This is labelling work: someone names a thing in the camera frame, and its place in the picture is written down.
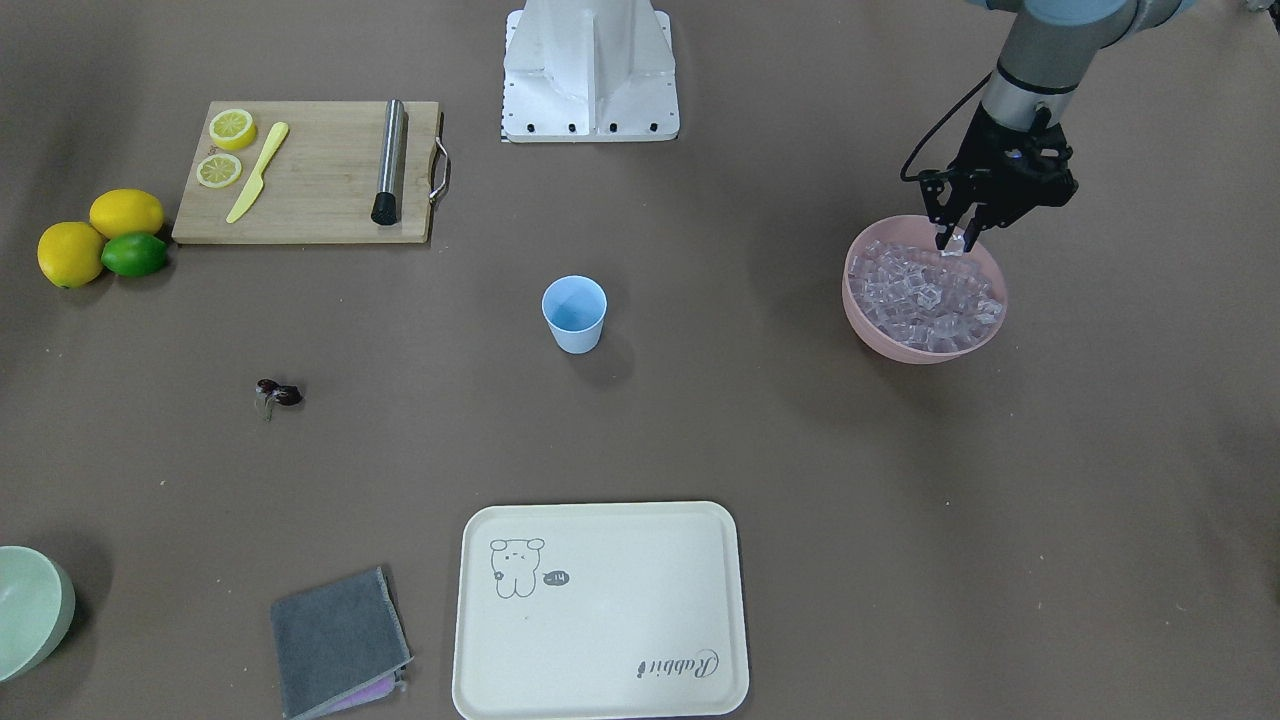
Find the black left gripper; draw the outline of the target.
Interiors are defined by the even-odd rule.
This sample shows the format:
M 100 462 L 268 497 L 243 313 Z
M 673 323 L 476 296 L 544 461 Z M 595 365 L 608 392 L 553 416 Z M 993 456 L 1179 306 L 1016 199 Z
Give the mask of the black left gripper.
M 1078 191 L 1069 168 L 1073 149 L 1060 123 L 1041 105 L 1027 131 L 1010 129 L 978 108 L 957 156 L 943 170 L 918 176 L 925 214 L 936 227 L 936 247 L 963 229 L 963 251 L 970 252 L 980 233 L 1005 228 L 1036 208 L 1061 208 Z

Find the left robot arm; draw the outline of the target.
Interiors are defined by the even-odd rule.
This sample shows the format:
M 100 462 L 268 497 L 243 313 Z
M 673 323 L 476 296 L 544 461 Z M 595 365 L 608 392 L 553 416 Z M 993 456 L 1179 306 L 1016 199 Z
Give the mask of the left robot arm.
M 970 252 L 982 232 L 1037 208 L 1061 208 L 1078 190 L 1062 117 L 1097 53 L 1170 22 L 1190 1 L 983 1 L 1015 19 L 993 70 L 936 124 L 980 99 L 955 159 L 909 174 L 934 224 L 936 247 Z

